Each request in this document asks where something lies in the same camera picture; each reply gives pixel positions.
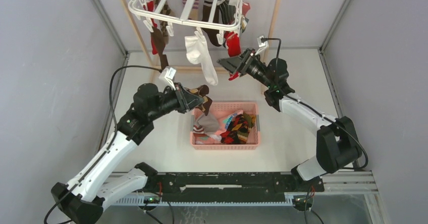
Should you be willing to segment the pink patterned sock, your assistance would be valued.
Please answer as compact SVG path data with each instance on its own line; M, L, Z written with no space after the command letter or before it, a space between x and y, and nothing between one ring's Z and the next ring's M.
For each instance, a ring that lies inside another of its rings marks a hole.
M237 115L240 115L243 113L244 113L243 110L236 110L235 112L221 118L217 118L215 116L220 124L219 134L209 137L209 136L197 136L196 134L193 133L193 136L195 137L195 144L197 145L221 144L221 133L224 133L227 130L229 124L233 121L233 119Z

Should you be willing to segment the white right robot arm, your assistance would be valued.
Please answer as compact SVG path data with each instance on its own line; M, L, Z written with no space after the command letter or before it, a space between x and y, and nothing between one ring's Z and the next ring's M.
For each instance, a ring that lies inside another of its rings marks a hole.
M255 50L246 49L238 56L219 59L217 63L229 73L249 75L266 86L267 104L294 118L314 134L315 155L291 170L292 187L296 191L304 192L311 186L312 179L346 169L347 165L367 156L350 118L335 118L315 109L289 86L285 60L275 57L265 64Z

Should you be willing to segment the pink plastic basket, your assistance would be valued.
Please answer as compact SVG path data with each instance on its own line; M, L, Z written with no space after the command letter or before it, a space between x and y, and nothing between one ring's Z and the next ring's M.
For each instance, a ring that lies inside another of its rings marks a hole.
M260 136L256 102L215 101L207 117L192 111L190 145L196 150L255 150Z

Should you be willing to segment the red black argyle sock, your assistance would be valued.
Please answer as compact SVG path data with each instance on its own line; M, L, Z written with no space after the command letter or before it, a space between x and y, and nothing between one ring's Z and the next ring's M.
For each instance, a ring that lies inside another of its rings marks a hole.
M246 144L251 129L247 128L243 114L237 115L229 124L227 130L221 133L223 144Z

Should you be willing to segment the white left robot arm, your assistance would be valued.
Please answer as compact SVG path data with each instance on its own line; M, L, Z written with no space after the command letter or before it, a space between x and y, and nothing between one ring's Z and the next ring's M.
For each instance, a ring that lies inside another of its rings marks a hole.
M74 223L96 223L104 211L133 191L152 192L158 179L153 168L141 163L118 179L106 182L118 164L154 129L153 122L172 111L187 113L204 98L181 83L160 92L152 83L142 84L133 103L116 123L115 131L93 159L67 183L56 183L51 193L56 207Z

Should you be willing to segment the red white patterned sock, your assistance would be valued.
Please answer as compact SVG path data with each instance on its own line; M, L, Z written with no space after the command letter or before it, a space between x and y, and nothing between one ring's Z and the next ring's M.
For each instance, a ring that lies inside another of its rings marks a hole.
M235 57L241 54L240 38L237 33L229 32L226 35L225 45L229 57Z

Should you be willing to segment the wooden hanger stand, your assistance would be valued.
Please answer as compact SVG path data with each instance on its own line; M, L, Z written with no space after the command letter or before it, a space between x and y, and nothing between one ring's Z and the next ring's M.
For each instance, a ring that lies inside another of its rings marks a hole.
M233 14L233 22L222 24L214 20L215 15L219 12L220 5L218 1L214 0L213 5L208 9L208 20L203 21L201 19L191 20L190 14L193 10L193 5L196 4L197 0L186 0L184 8L181 12L175 13L174 16L168 16L161 14L161 9L163 4L168 0L161 0L159 2L159 8L154 9L152 12L146 10L146 3L154 0L120 0L122 7L124 8L125 14L128 17L131 27L134 30L134 33L137 37L137 40L140 44L142 51L145 53L146 59L149 65L154 66L156 69L161 69L161 63L158 57L158 54L153 55L151 53L152 46L150 40L150 33L153 32L150 26L151 18L154 19L154 22L157 24L157 29L161 31L160 21L165 21L168 23L167 31L169 38L175 36L177 33L174 29L190 29L192 31L199 31L203 33L206 30L211 30L214 32L214 41L223 45L226 40L225 36L229 32L235 32L237 34L241 33L242 24L244 22L243 15L243 0L236 0L238 7Z

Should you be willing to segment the grey ribbed sock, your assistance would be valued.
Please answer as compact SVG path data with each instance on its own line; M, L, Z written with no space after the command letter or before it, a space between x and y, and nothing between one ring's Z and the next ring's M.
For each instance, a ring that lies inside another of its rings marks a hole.
M209 113L208 115L201 114L196 118L193 124L192 132L197 136L214 136L218 135L220 124L217 118Z

